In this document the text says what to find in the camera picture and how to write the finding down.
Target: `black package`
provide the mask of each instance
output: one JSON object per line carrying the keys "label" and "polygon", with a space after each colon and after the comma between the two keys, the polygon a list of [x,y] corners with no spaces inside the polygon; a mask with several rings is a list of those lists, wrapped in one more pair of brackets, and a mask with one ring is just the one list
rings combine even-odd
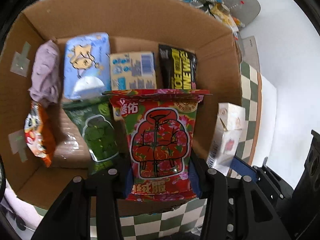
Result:
{"label": "black package", "polygon": [[159,45],[164,88],[196,89],[196,55],[184,49]]}

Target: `packing tape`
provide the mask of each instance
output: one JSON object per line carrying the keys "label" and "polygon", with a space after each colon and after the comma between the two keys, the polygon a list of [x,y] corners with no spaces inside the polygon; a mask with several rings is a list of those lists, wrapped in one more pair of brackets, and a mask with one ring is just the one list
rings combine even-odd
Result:
{"label": "packing tape", "polygon": [[20,160],[22,162],[25,162],[28,158],[25,151],[27,144],[25,141],[24,130],[21,129],[19,131],[13,132],[8,135],[8,138],[12,154],[19,153]]}
{"label": "packing tape", "polygon": [[31,45],[25,42],[21,53],[15,52],[10,71],[20,76],[27,77],[30,60],[27,58]]}

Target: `puffer jacket graphic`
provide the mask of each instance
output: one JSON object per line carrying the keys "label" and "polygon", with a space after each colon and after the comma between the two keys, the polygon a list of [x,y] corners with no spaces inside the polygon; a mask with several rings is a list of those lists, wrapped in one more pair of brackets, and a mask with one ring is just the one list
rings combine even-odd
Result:
{"label": "puffer jacket graphic", "polygon": [[172,108],[150,111],[132,140],[132,158],[139,163],[141,178],[173,176],[183,170],[188,135]]}

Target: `red floral package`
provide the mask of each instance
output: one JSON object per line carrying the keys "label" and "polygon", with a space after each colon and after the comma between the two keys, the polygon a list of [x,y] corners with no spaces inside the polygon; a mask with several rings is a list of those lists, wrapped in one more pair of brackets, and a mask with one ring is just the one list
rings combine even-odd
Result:
{"label": "red floral package", "polygon": [[107,91],[120,108],[132,160],[134,185],[128,199],[194,198],[188,167],[198,102],[207,90]]}

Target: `barcode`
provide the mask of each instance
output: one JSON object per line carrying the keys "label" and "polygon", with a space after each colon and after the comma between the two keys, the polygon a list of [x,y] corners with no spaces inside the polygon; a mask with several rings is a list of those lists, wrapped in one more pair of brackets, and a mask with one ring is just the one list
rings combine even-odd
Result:
{"label": "barcode", "polygon": [[152,54],[141,55],[142,74],[153,74],[153,56]]}

